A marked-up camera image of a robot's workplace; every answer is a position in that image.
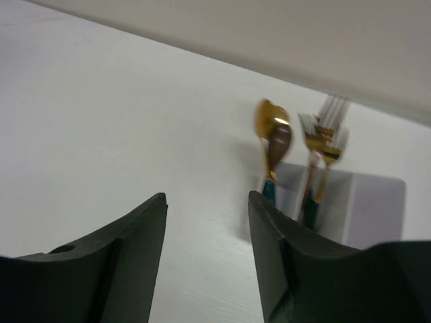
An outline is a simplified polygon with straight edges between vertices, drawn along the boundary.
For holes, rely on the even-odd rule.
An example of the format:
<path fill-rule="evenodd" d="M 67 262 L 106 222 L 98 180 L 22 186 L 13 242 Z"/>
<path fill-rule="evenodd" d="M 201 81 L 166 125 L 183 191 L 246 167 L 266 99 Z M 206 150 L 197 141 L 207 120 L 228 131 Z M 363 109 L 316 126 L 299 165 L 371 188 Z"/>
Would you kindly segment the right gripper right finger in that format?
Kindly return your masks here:
<path fill-rule="evenodd" d="M 430 321 L 428 241 L 344 246 L 257 191 L 248 196 L 248 217 L 264 321 Z"/>

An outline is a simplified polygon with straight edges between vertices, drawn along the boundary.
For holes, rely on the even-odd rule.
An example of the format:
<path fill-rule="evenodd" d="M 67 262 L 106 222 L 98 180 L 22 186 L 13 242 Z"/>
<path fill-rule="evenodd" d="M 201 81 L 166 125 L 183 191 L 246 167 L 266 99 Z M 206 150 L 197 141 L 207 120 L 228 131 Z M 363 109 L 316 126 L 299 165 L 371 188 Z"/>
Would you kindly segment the gold round spoon green handle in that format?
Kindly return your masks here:
<path fill-rule="evenodd" d="M 266 162 L 267 174 L 263 185 L 263 196 L 273 204 L 276 203 L 275 183 L 276 167 L 290 148 L 292 130 L 288 124 L 274 126 L 267 145 Z"/>

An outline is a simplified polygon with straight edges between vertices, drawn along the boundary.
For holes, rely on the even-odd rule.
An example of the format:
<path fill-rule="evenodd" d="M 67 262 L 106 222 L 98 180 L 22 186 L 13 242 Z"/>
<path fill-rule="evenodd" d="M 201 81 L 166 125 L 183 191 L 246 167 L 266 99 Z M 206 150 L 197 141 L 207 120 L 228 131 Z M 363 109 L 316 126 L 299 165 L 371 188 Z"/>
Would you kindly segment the gold fork green handle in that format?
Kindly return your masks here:
<path fill-rule="evenodd" d="M 319 212 L 319 207 L 323 200 L 323 195 L 325 193 L 331 166 L 341 160 L 341 156 L 343 155 L 343 152 L 345 151 L 345 147 L 347 145 L 348 137 L 349 129 L 347 127 L 340 127 L 338 128 L 337 132 L 333 133 L 331 139 L 325 137 L 325 140 L 323 141 L 321 155 L 325 163 L 325 169 L 323 175 L 321 176 L 321 181 L 319 183 L 317 193 L 312 199 L 311 214 L 314 216 L 314 220 L 317 219 L 317 213 Z"/>
<path fill-rule="evenodd" d="M 317 117 L 317 133 L 332 136 L 341 126 L 350 104 L 347 98 L 328 95 Z"/>

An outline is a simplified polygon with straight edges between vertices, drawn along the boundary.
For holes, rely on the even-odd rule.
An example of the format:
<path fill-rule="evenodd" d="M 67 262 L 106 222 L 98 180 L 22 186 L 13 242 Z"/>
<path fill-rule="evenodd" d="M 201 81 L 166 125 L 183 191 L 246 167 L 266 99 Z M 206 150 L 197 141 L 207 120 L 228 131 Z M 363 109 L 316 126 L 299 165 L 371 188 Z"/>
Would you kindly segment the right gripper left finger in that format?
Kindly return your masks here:
<path fill-rule="evenodd" d="M 158 193 L 48 253 L 1 258 L 2 322 L 147 322 L 166 231 Z"/>

